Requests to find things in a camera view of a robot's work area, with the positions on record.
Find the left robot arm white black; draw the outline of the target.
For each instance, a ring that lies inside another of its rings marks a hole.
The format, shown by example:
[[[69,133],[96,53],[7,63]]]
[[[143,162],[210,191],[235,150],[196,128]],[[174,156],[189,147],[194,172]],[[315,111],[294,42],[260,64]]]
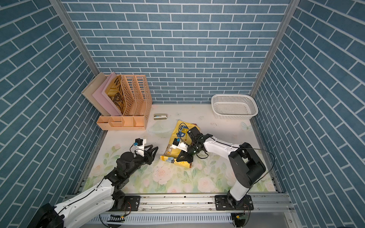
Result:
[[[122,188],[141,166],[152,164],[158,147],[148,145],[145,150],[125,152],[117,159],[116,167],[94,187],[55,206],[49,203],[41,206],[29,228],[79,228],[94,217],[117,205],[122,208],[125,194]]]

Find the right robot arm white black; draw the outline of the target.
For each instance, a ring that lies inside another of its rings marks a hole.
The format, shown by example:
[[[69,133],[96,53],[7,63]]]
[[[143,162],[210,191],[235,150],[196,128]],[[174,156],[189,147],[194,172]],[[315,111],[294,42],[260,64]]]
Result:
[[[178,162],[192,163],[201,151],[217,154],[230,161],[236,182],[227,193],[227,203],[233,210],[248,210],[244,198],[265,173],[266,167],[249,143],[241,145],[218,140],[211,134],[202,134],[197,127],[187,131],[192,142],[185,143],[179,136],[172,148],[179,149]]]

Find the yellow car print pillowcase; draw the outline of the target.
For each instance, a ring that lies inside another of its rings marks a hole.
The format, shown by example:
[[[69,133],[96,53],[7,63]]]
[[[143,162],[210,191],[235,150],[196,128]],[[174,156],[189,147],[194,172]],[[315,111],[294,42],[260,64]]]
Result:
[[[188,131],[194,127],[200,128],[193,123],[185,123],[179,120],[170,137],[165,153],[160,156],[162,161],[190,169],[192,163],[187,161],[177,161],[180,152],[187,152],[187,147],[192,143],[192,139],[188,135]]]

